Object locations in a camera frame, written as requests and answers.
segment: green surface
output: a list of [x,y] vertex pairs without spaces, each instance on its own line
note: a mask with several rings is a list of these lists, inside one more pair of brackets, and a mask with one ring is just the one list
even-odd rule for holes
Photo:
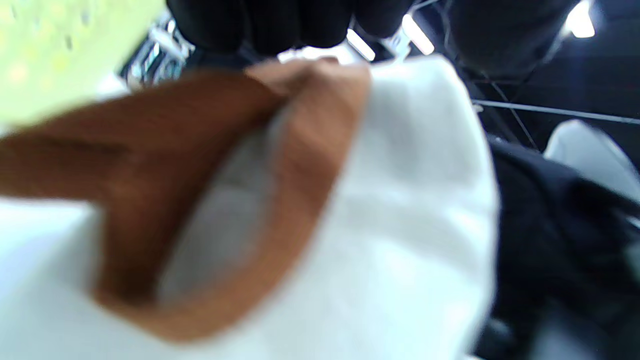
[[92,101],[164,0],[0,0],[0,124]]

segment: ceiling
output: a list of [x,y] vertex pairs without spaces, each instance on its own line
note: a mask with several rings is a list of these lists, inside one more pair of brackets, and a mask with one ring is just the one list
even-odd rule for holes
[[[420,10],[417,20],[436,45],[444,49],[444,27],[438,8]],[[569,36],[555,57],[528,76],[495,80],[509,102],[585,111],[640,119],[640,1],[596,0],[590,17],[596,28],[592,38]],[[459,69],[472,97],[504,101],[486,79]],[[517,111],[539,148],[544,149],[555,126],[569,117]],[[505,125],[518,140],[529,145],[509,110],[486,110],[481,115],[488,131],[504,132]],[[589,121],[608,132],[640,165],[640,126],[603,120]]]

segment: person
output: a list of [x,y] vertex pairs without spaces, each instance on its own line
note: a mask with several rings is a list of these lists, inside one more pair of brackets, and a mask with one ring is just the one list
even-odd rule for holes
[[[441,0],[460,62],[490,77],[521,76],[557,49],[580,0]],[[245,43],[263,56],[292,47],[333,47],[352,19],[368,34],[393,35],[413,0],[167,0],[197,52],[236,54]]]

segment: hand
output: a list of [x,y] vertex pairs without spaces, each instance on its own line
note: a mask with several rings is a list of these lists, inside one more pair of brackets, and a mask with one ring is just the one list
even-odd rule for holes
[[186,40],[216,53],[234,53],[247,40],[274,56],[297,45],[333,47],[351,19],[368,34],[393,35],[413,0],[167,0]]

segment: fluorescent light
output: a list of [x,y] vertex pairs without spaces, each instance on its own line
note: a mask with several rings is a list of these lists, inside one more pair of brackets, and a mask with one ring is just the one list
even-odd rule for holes
[[591,23],[591,18],[589,17],[590,7],[591,3],[588,0],[582,0],[566,18],[566,27],[577,38],[590,38],[596,35],[596,30],[593,28],[593,23]]
[[356,34],[352,29],[347,30],[347,40],[365,59],[373,61],[376,57],[376,53],[371,49],[361,37]]
[[423,54],[429,55],[435,50],[427,35],[422,32],[411,15],[407,14],[402,18],[402,29]]

